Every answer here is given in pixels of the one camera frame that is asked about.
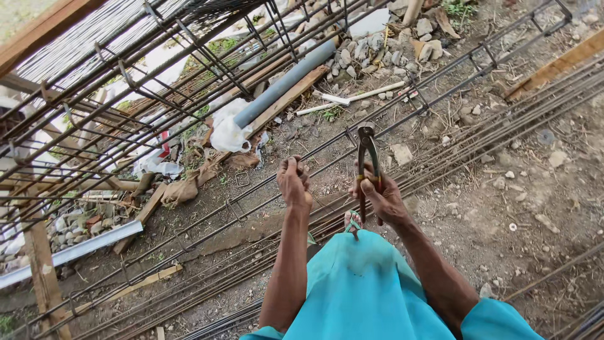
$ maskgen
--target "white plastic bag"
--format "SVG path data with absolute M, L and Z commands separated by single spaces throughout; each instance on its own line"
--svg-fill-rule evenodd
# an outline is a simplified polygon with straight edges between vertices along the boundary
M 245 139 L 245 134 L 252 132 L 250 125 L 240 128 L 233 120 L 235 116 L 249 105 L 241 98 L 223 106 L 214 113 L 214 132 L 210 136 L 210 143 L 218 151 L 248 152 L 252 146 Z

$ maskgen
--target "soil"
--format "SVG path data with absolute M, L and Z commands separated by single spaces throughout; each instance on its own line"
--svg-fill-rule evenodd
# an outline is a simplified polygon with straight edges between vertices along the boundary
M 425 64 L 423 72 L 417 75 L 418 80 L 429 76 L 433 71 L 476 46 L 488 31 L 497 32 L 540 2 L 536 0 L 518 2 L 512 7 L 507 7 L 504 3 L 507 4 L 508 1 L 479 2 L 478 13 L 464 26 L 462 35 L 465 39 L 447 48 L 452 56 L 443 56 L 439 60 Z M 585 9 L 576 4 L 570 5 L 570 8 L 572 11 Z M 560 18 L 559 13 L 547 11 L 537 17 L 537 20 L 545 24 Z M 592 25 L 592 31 L 598 26 L 599 23 Z M 483 119 L 490 114 L 503 111 L 505 107 L 491 108 L 493 96 L 485 91 L 488 90 L 487 87 L 495 87 L 498 81 L 509 87 L 518 79 L 532 74 L 576 43 L 571 38 L 575 29 L 574 24 L 567 25 L 561 31 L 530 46 L 524 54 L 514 58 L 507 65 L 500 65 L 498 72 L 472 83 L 467 91 L 455 94 L 448 100 L 434 105 L 428 116 L 414 117 L 395 128 L 393 132 L 379 138 L 377 147 L 382 169 L 391 174 L 401 171 L 396 160 L 389 159 L 394 155 L 392 145 L 406 144 L 414 156 L 417 156 L 440 143 L 443 136 L 452 136 L 456 127 L 450 123 L 448 119 L 450 114 L 447 112 L 459 111 L 460 108 L 466 107 L 474 108 L 480 104 L 482 112 L 474 118 Z M 536 33 L 534 28 L 519 27 L 511 32 L 509 37 L 506 36 L 506 41 L 510 44 L 518 44 L 530 39 L 530 35 Z M 401 49 L 409 60 L 414 59 L 410 45 L 407 44 Z M 467 78 L 473 72 L 472 68 L 469 63 L 460 65 L 452 73 L 420 90 L 425 99 L 431 101 Z M 372 74 L 363 76 L 361 80 L 340 82 L 339 88 L 342 89 L 340 96 L 371 91 L 402 80 L 391 73 L 381 77 L 378 75 Z M 322 92 L 331 93 L 333 83 L 322 80 L 314 87 Z M 263 206 L 259 204 L 278 194 L 275 182 L 269 181 L 261 189 L 247 195 L 241 202 L 234 204 L 232 210 L 220 211 L 201 223 L 196 221 L 220 208 L 227 199 L 242 195 L 256 183 L 274 174 L 280 160 L 292 154 L 306 154 L 360 119 L 355 117 L 355 114 L 362 110 L 359 101 L 353 102 L 339 113 L 335 110 L 331 111 L 336 114 L 333 122 L 329 122 L 331 115 L 327 115 L 326 112 L 294 117 L 288 121 L 287 112 L 322 103 L 313 97 L 311 92 L 312 90 L 304 94 L 300 100 L 291 105 L 291 109 L 280 116 L 283 123 L 272 123 L 267 128 L 271 141 L 268 147 L 265 146 L 262 150 L 263 166 L 259 169 L 247 170 L 250 184 L 244 185 L 246 180 L 239 176 L 245 175 L 238 175 L 241 171 L 223 167 L 216 178 L 200 188 L 200 194 L 194 200 L 172 209 L 158 208 L 147 222 L 143 235 L 137 237 L 124 259 L 144 254 L 148 249 L 174 235 L 175 231 L 192 223 L 197 225 L 187 232 L 186 237 L 181 237 L 184 245 L 191 244 L 193 240 L 200 240 L 227 222 L 232 220 L 235 222 L 180 256 L 178 262 L 184 266 L 184 270 L 167 280 L 138 289 L 116 301 L 104 303 L 76 322 L 70 323 L 72 334 L 90 331 L 120 312 L 142 304 L 179 284 L 196 280 L 200 273 L 202 275 L 199 277 L 208 278 L 210 282 L 220 280 L 220 277 L 230 278 L 229 275 L 237 267 L 237 263 L 233 264 L 231 260 L 225 262 L 224 267 L 219 266 L 220 269 L 216 267 L 207 269 L 234 254 L 240 259 L 259 254 L 259 257 L 255 257 L 257 270 L 242 282 L 233 282 L 230 288 L 205 298 L 205 301 L 178 314 L 175 318 L 161 321 L 159 325 L 165 327 L 166 338 L 173 339 L 184 335 L 263 296 L 271 274 L 270 269 L 263 267 L 265 254 L 277 247 L 275 238 L 266 237 L 280 230 L 285 205 L 281 199 L 273 200 Z M 369 97 L 367 100 L 370 101 L 370 107 L 366 109 L 369 113 L 387 102 L 379 100 L 377 96 Z M 413 103 L 421 105 L 418 98 L 414 99 Z M 411 103 L 396 105 L 372 121 L 380 131 L 413 111 Z M 312 134 L 314 127 L 317 128 L 319 137 Z M 416 221 L 421 224 L 424 232 L 433 240 L 435 247 L 476 288 L 477 292 L 485 284 L 489 284 L 493 298 L 504 299 L 604 241 L 602 235 L 604 96 L 600 95 L 579 106 L 571 114 L 551 121 L 547 128 L 557 137 L 552 145 L 538 142 L 535 133 L 527 134 L 520 140 L 520 147 L 514 149 L 511 145 L 506 145 L 493 152 L 492 156 L 495 159 L 493 162 L 486 164 L 476 162 L 465 170 L 451 173 L 424 188 L 414 192 L 403 192 L 403 196 L 407 197 L 408 208 Z M 287 137 L 294 129 L 298 129 L 297 138 L 288 140 Z M 306 165 L 310 167 L 311 172 L 318 171 L 354 148 L 346 136 L 341 136 L 335 143 L 309 158 Z M 549 162 L 551 154 L 555 151 L 563 151 L 568 155 L 565 163 L 556 168 Z M 345 190 L 356 176 L 353 166 L 355 158 L 356 155 L 352 152 L 348 157 L 312 177 L 310 191 L 315 197 L 317 209 L 336 199 L 339 200 L 334 207 L 342 206 L 345 202 Z M 514 178 L 504 177 L 504 174 L 509 171 L 513 172 Z M 498 177 L 504 177 L 506 184 L 504 189 L 498 189 L 493 185 Z M 520 187 L 522 191 L 514 189 L 516 187 Z M 522 193 L 526 195 L 520 201 L 518 196 Z M 455 203 L 456 208 L 451 208 L 451 203 Z M 234 212 L 241 216 L 251 209 L 255 211 L 246 220 L 242 222 L 235 220 Z M 326 214 L 330 212 L 329 209 L 324 208 L 319 214 Z M 560 232 L 554 234 L 548 230 L 535 218 L 538 214 L 547 216 Z M 404 251 L 402 243 L 389 226 L 379 227 L 374 220 L 369 219 L 365 228 L 381 234 L 398 249 Z M 323 233 L 314 236 L 320 238 Z M 178 242 L 167 243 L 156 252 L 147 255 L 140 262 L 140 266 L 130 267 L 128 277 L 152 267 L 179 250 L 181 246 Z M 120 257 L 111 252 L 110 247 L 78 260 L 72 265 L 77 273 L 60 281 L 63 294 L 66 297 L 68 292 L 83 289 L 90 283 L 119 270 L 120 261 Z M 604 255 L 597 253 L 510 303 L 537 333 L 548 337 L 604 298 L 603 261 Z M 118 283 L 123 282 L 124 275 L 119 273 L 107 280 L 99 289 L 94 290 L 91 297 L 102 296 Z M 204 285 L 198 286 L 184 289 L 175 296 L 167 298 L 161 305 L 168 310 L 176 310 L 186 301 L 192 301 L 196 296 L 194 294 L 199 293 L 198 289 Z M 2 313 L 21 315 L 29 313 L 30 316 L 34 313 L 35 297 L 31 292 L 30 283 L 23 283 L 10 292 L 3 291 L 0 301 L 2 301 L 0 303 Z M 76 305 L 88 301 L 89 298 L 82 298 Z M 102 334 L 108 336 L 119 328 L 127 327 L 131 320 L 140 321 L 145 315 L 150 315 L 157 310 L 157 308 L 145 310 L 144 313 L 119 323 L 119 327 Z M 257 327 L 257 320 L 245 322 L 230 330 L 226 337 L 236 338 L 255 327 Z M 155 336 L 155 331 L 145 332 L 141 339 L 151 339 Z

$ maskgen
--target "turquoise shirt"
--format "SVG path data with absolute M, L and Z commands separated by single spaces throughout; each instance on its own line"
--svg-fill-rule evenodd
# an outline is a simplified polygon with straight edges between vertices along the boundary
M 455 337 L 426 303 L 422 285 L 400 252 L 378 234 L 336 234 L 307 264 L 306 301 L 283 334 L 261 339 L 436 339 Z M 461 324 L 464 340 L 542 339 L 510 305 L 481 299 Z

